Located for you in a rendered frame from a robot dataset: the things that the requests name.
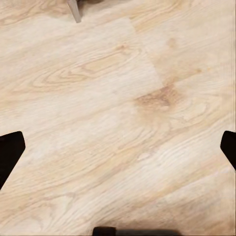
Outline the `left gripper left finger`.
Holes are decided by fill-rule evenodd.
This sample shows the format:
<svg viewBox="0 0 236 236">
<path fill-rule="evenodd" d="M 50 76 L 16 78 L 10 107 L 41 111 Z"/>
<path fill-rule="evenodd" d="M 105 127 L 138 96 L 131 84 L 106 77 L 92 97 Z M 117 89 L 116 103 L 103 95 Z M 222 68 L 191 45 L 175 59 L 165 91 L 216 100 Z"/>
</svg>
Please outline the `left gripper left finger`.
<svg viewBox="0 0 236 236">
<path fill-rule="evenodd" d="M 21 131 L 0 136 L 0 189 L 26 149 Z"/>
</svg>

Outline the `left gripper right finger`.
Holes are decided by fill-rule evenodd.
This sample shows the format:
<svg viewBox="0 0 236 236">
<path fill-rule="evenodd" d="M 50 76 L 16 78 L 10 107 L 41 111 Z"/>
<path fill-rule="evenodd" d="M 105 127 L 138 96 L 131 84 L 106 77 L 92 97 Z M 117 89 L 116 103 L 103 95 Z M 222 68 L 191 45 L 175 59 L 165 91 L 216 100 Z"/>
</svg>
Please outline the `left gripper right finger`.
<svg viewBox="0 0 236 236">
<path fill-rule="evenodd" d="M 220 147 L 236 170 L 236 133 L 224 131 Z"/>
</svg>

